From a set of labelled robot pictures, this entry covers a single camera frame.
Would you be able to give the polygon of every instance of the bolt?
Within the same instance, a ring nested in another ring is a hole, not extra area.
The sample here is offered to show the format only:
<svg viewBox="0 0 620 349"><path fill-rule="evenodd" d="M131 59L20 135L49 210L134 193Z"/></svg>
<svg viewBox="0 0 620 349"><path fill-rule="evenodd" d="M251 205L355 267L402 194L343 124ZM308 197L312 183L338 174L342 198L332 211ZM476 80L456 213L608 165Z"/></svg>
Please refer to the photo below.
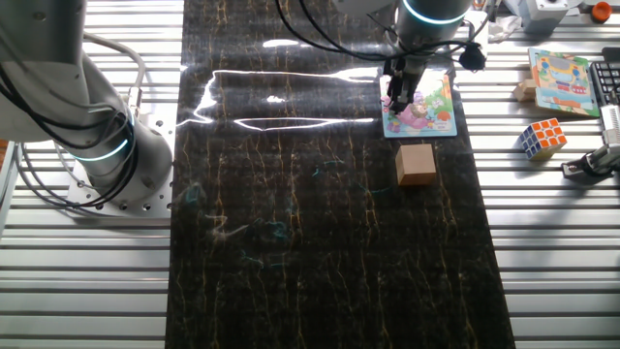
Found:
<svg viewBox="0 0 620 349"><path fill-rule="evenodd" d="M46 14L44 14L44 13L34 13L34 14L32 14L32 17L35 18L36 20L39 20L39 21L46 20Z"/></svg>

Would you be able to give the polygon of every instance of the rubik's cube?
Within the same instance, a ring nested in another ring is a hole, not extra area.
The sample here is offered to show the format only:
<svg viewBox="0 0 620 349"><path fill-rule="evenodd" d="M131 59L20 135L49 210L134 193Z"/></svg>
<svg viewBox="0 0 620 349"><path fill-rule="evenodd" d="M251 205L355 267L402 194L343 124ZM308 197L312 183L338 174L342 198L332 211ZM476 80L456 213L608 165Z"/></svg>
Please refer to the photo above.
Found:
<svg viewBox="0 0 620 349"><path fill-rule="evenodd" d="M531 124L519 136L519 141L529 160L548 159L567 143L555 118Z"/></svg>

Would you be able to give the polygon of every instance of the blue led ring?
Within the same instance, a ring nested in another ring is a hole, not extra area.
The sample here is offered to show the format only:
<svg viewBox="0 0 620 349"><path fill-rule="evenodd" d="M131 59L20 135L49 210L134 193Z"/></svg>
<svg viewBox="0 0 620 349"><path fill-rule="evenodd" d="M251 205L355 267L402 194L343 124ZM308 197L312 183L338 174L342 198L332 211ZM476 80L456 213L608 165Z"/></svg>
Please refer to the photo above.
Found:
<svg viewBox="0 0 620 349"><path fill-rule="evenodd" d="M409 12L414 15L414 17L416 17L417 19L421 20L421 21L425 21L427 23L431 23L431 24L438 24L438 25L443 25L443 24L450 24L450 23L454 23L458 20L461 20L465 17L465 15L467 14L467 12L465 12L465 14L455 17L455 18L451 18L451 19L433 19L433 18L429 18L427 16L423 16L419 13L416 12L416 10L414 10L414 8L411 7L411 5L409 5L409 1L408 0L403 0L403 3L405 3L405 7L407 8L407 10L409 10Z"/></svg>
<svg viewBox="0 0 620 349"><path fill-rule="evenodd" d="M87 159L80 158L78 156L74 156L74 157L76 158L76 160L79 160L79 161L99 161L99 160L105 160L105 159L108 159L111 156L114 156L114 154L116 154L117 152L121 151L125 147L125 145L127 145L127 143L128 143L127 140L123 141L123 143L121 143L115 150L109 152L106 155L100 156L100 157L87 158Z"/></svg>

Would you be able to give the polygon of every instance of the book cover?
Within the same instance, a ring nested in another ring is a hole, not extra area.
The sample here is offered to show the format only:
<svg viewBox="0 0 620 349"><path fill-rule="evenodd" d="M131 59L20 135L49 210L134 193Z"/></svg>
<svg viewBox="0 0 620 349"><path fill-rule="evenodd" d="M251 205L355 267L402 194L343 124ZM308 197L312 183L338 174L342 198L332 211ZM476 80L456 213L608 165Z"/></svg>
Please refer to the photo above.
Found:
<svg viewBox="0 0 620 349"><path fill-rule="evenodd" d="M537 106L600 116L587 59L539 48L530 48L529 54Z"/></svg>
<svg viewBox="0 0 620 349"><path fill-rule="evenodd" d="M440 72L426 71L414 93L414 101L400 113L389 109L390 76L380 78L386 138L456 136L450 79Z"/></svg>

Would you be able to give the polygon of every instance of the mounting plate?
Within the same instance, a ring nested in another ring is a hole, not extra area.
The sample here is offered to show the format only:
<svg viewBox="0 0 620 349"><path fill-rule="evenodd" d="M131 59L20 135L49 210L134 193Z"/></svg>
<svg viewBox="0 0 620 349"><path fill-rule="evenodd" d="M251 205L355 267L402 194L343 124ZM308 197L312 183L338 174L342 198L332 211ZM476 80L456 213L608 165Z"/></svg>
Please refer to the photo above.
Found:
<svg viewBox="0 0 620 349"><path fill-rule="evenodd" d="M74 166L74 175L83 180L85 183L90 184L84 167L77 161ZM171 184L172 167L170 167L168 180L152 196L144 200L138 200L127 204L120 204L112 201L103 204L102 206L88 208L88 210L95 214L115 217L170 218L172 202ZM71 185L69 186L69 195L67 200L76 203L85 203L98 198L99 196L100 194L97 191L84 186L80 187L77 182L72 180ZM72 210L68 210L68 212L73 216L83 217L83 215L76 214Z"/></svg>
<svg viewBox="0 0 620 349"><path fill-rule="evenodd" d="M166 143L170 147L170 151L174 154L174 134L175 124L168 120L174 119L175 115L171 117L157 117L154 113L145 113L139 116L139 121L146 126L157 130L163 135ZM90 184L86 170L84 167L76 161L74 164L74 175L85 183ZM74 180L71 181L69 186L69 193L67 200L76 203L85 203L94 198L98 198L100 194L93 190L83 186L78 186L78 183ZM172 202L172 167L168 174L168 179L152 196L145 198L144 200L138 200L127 204L121 204L117 202L109 202L104 204L103 207L90 207L87 210L93 212L96 215L103 214L114 217L131 217L131 218L171 218L171 202ZM76 213L72 210L67 210L68 214L73 217L83 217L83 214Z"/></svg>

